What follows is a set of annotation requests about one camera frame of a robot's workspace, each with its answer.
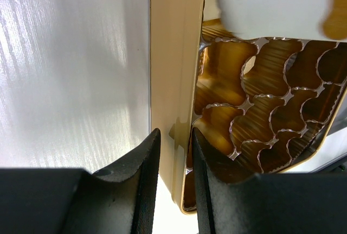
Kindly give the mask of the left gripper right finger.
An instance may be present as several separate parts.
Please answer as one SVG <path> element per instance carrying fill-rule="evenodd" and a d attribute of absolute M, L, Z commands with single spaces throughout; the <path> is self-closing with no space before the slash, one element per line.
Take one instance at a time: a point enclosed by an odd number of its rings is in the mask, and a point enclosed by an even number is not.
<path fill-rule="evenodd" d="M 223 155 L 197 128 L 191 144 L 199 232 L 260 233 L 250 204 L 250 189 L 260 174 Z"/>

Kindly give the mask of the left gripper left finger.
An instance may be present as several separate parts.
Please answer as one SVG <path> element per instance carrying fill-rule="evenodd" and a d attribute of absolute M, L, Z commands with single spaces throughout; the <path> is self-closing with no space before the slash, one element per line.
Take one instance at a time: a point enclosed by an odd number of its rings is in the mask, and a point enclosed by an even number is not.
<path fill-rule="evenodd" d="M 151 233 L 160 143 L 154 129 L 121 158 L 82 173 L 62 233 Z"/>

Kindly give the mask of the gold chocolate box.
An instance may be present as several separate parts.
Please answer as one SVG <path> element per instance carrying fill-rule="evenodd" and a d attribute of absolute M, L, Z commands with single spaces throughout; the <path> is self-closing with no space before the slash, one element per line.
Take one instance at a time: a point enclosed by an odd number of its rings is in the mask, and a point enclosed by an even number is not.
<path fill-rule="evenodd" d="M 274 173 L 332 124 L 346 94 L 346 43 L 240 40 L 208 0 L 150 0 L 151 128 L 160 175 L 184 214 L 196 212 L 191 131 L 233 163 Z"/>

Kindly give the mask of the white tongs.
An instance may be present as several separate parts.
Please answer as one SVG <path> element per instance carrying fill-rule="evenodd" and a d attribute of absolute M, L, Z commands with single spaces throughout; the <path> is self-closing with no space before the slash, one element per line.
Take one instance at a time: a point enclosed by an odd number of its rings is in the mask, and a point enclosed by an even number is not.
<path fill-rule="evenodd" d="M 346 0 L 217 0 L 234 36 L 346 42 Z"/>

